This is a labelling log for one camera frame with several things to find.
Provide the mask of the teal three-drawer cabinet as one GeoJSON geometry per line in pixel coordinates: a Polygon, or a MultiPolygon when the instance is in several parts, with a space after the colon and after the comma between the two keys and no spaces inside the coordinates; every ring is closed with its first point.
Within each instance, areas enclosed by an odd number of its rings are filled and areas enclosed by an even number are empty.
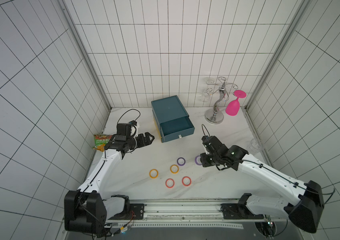
{"type": "Polygon", "coordinates": [[[156,128],[162,143],[194,134],[195,127],[178,96],[151,102],[156,128]]]}

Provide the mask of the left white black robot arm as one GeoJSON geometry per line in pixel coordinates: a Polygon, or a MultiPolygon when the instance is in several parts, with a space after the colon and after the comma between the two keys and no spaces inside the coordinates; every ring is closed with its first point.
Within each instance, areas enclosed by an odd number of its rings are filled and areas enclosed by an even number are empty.
{"type": "Polygon", "coordinates": [[[104,237],[107,235],[105,224],[109,219],[134,219],[128,196],[112,195],[105,199],[101,190],[126,153],[149,146],[154,139],[148,132],[137,137],[111,137],[92,173],[77,190],[69,191],[64,198],[65,230],[104,237]]]}

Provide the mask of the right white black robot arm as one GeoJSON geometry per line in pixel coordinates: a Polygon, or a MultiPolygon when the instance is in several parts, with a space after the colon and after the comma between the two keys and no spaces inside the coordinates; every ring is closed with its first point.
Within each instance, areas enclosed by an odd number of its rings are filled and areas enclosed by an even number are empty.
{"type": "Polygon", "coordinates": [[[215,136],[203,136],[202,141],[205,152],[200,156],[204,168],[233,169],[253,177],[280,195],[271,198],[245,193],[238,202],[241,212],[287,219],[305,232],[317,232],[325,207],[324,194],[318,183],[305,183],[285,175],[239,146],[227,148],[215,136]]]}

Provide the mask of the silver wine glass rack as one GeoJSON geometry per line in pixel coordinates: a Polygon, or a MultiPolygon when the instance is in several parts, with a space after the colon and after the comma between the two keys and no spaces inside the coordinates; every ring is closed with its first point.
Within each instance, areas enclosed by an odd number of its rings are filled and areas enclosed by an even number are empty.
{"type": "Polygon", "coordinates": [[[215,101],[213,108],[205,112],[205,119],[210,124],[214,125],[221,124],[224,120],[224,114],[220,111],[219,104],[221,102],[227,102],[230,99],[227,89],[234,91],[239,89],[236,84],[229,83],[227,78],[222,76],[217,77],[217,80],[215,81],[215,87],[216,86],[218,86],[218,89],[214,90],[214,94],[218,93],[219,98],[217,101],[215,101]]]}

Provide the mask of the green snack bag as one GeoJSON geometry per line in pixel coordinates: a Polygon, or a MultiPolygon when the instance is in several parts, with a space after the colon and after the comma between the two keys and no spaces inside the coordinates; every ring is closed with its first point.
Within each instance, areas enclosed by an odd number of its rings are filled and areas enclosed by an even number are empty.
{"type": "Polygon", "coordinates": [[[108,144],[111,138],[112,138],[112,135],[101,135],[101,134],[94,135],[95,145],[93,149],[104,152],[104,147],[106,144],[108,144]]]}

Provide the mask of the pink plastic wine glass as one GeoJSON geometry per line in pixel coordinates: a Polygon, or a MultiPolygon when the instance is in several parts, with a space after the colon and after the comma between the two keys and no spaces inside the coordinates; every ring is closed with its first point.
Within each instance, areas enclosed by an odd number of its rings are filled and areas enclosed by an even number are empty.
{"type": "Polygon", "coordinates": [[[231,101],[227,108],[226,108],[226,114],[229,116],[236,116],[241,108],[239,99],[244,99],[247,94],[242,90],[235,90],[233,92],[233,96],[236,97],[233,101],[231,101]]]}

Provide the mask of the hanging clear wine glass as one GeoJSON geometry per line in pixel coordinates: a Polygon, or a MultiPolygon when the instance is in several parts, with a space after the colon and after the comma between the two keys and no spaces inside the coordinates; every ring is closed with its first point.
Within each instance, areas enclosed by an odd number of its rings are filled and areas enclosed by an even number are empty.
{"type": "Polygon", "coordinates": [[[205,78],[206,87],[202,91],[201,101],[207,103],[214,94],[215,80],[213,78],[205,78]]]}

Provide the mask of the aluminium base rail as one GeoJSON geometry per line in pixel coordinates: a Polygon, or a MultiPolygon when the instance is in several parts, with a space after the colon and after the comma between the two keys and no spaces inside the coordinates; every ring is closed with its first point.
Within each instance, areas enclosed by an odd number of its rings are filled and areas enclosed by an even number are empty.
{"type": "Polygon", "coordinates": [[[277,230],[288,218],[270,213],[253,214],[245,209],[244,201],[215,200],[149,200],[131,201],[121,213],[107,206],[106,201],[65,209],[64,228],[70,232],[117,235],[131,228],[233,228],[243,223],[256,223],[277,230]]]}

